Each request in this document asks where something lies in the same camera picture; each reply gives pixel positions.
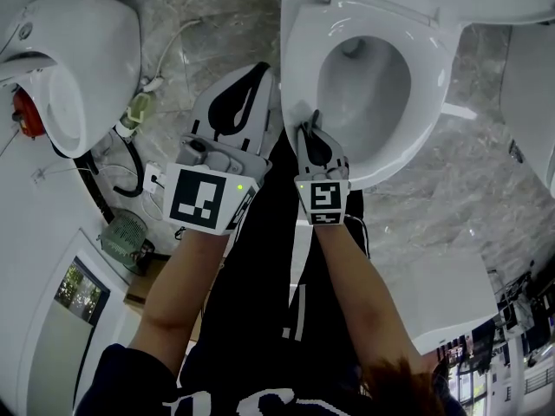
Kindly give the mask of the person's black trousers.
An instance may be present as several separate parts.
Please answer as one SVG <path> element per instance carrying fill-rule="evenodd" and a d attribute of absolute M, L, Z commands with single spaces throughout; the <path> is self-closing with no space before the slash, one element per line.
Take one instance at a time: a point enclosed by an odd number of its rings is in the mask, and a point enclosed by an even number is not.
<path fill-rule="evenodd" d="M 291 291 L 299 199 L 297 158 L 285 135 L 208 297 L 183 387 L 339 387 L 355 390 L 360 367 L 322 248 L 310 242 Z"/>

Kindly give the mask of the cluttered equipment shelf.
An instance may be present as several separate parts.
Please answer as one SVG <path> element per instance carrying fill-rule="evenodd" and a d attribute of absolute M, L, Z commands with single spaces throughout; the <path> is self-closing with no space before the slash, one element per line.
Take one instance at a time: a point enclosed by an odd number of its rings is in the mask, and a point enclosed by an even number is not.
<path fill-rule="evenodd" d="M 496 297 L 497 315 L 433 352 L 447 413 L 555 415 L 555 274 L 527 271 Z"/>

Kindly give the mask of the white partition panel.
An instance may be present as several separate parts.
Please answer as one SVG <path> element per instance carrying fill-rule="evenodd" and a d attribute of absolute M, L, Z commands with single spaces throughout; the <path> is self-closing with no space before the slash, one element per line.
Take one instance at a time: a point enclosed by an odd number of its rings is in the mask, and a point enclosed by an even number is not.
<path fill-rule="evenodd" d="M 430 353 L 498 314 L 486 266 L 477 254 L 451 251 L 414 266 L 417 325 L 413 343 Z"/>

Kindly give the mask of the brown cardboard carton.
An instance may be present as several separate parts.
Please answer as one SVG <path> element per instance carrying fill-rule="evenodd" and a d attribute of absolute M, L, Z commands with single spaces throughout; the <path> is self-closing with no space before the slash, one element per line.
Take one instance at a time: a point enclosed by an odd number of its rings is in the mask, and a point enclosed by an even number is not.
<path fill-rule="evenodd" d="M 131 281 L 123 302 L 137 314 L 142 315 L 149 291 L 168 260 L 169 257 L 166 256 L 154 257 L 147 266 L 146 273 L 135 276 Z"/>

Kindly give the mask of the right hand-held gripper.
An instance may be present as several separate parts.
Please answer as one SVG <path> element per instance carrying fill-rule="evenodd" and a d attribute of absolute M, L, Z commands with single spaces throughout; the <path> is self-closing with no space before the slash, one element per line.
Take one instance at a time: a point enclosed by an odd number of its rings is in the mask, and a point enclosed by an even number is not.
<path fill-rule="evenodd" d="M 319 128 L 297 130 L 299 174 L 294 183 L 310 225 L 342 224 L 350 191 L 349 163 L 341 145 Z"/>

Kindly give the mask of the person's left forearm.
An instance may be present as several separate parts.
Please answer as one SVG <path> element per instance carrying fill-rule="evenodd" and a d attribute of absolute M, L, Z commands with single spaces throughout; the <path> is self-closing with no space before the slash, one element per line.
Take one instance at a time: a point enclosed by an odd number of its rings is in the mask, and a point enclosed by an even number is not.
<path fill-rule="evenodd" d="M 229 236 L 185 231 L 149 290 L 130 348 L 180 371 L 186 348 L 219 271 Z"/>

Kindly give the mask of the white plastic strip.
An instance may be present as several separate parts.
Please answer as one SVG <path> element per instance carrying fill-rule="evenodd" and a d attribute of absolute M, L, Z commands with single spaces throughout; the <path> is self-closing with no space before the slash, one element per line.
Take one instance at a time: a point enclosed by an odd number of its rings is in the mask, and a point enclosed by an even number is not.
<path fill-rule="evenodd" d="M 468 107 L 462 107 L 447 102 L 442 105 L 441 113 L 445 115 L 459 117 L 465 120 L 475 120 L 478 116 L 472 109 Z"/>

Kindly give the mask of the cream pipe fitting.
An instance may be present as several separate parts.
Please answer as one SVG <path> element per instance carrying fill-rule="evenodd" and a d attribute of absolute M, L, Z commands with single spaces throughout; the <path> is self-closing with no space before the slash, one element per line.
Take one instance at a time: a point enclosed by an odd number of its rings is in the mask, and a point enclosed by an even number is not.
<path fill-rule="evenodd" d="M 116 132 L 124 139 L 130 138 L 134 131 L 152 115 L 155 110 L 155 104 L 156 96 L 154 93 L 137 94 L 116 124 Z"/>

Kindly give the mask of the person's right forearm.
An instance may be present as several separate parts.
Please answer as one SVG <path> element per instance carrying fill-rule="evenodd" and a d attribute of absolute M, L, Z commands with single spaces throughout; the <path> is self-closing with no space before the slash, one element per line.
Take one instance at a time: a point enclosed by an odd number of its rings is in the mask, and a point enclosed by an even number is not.
<path fill-rule="evenodd" d="M 387 285 L 347 227 L 317 225 L 314 231 L 361 366 L 405 360 L 413 374 L 424 373 L 422 356 L 408 336 Z"/>

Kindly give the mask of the red plastic part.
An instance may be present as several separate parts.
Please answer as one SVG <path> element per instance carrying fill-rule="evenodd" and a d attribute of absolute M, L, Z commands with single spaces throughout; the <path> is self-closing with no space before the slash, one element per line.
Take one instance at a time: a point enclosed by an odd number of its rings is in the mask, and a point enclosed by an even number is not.
<path fill-rule="evenodd" d="M 13 106 L 12 120 L 18 124 L 23 135 L 34 140 L 46 133 L 35 103 L 23 88 L 14 93 Z"/>

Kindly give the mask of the green round vented device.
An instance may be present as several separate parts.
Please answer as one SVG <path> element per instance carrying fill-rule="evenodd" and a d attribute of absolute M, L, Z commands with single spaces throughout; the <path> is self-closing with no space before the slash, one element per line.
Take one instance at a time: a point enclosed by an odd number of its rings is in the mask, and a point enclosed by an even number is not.
<path fill-rule="evenodd" d="M 137 214 L 116 209 L 114 219 L 97 240 L 101 249 L 127 270 L 136 276 L 146 275 L 147 259 L 155 247 L 147 239 L 147 224 Z"/>

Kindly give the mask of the white ceramic urinal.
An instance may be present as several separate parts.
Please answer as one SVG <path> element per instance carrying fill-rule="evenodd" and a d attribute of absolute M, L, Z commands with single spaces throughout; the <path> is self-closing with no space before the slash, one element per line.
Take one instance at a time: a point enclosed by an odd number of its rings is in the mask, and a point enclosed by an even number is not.
<path fill-rule="evenodd" d="M 0 88 L 34 102 L 55 148 L 76 159 L 116 125 L 140 79 L 140 24 L 116 0 L 35 0 L 0 51 Z"/>

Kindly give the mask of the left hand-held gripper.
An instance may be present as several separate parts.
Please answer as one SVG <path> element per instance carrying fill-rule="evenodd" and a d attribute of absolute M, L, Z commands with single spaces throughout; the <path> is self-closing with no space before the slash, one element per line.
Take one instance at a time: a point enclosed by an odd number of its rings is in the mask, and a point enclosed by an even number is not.
<path fill-rule="evenodd" d="M 272 167 L 257 154 L 273 85 L 270 65 L 258 62 L 197 97 L 191 133 L 182 137 L 177 161 L 166 166 L 165 221 L 216 236 L 236 230 Z"/>

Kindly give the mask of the glass window panel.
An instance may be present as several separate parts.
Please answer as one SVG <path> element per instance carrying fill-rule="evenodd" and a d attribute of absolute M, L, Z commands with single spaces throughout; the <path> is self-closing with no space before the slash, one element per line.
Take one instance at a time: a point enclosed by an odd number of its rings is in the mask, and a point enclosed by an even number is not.
<path fill-rule="evenodd" d="M 69 265 L 54 300 L 93 327 L 98 324 L 110 291 L 79 257 Z"/>

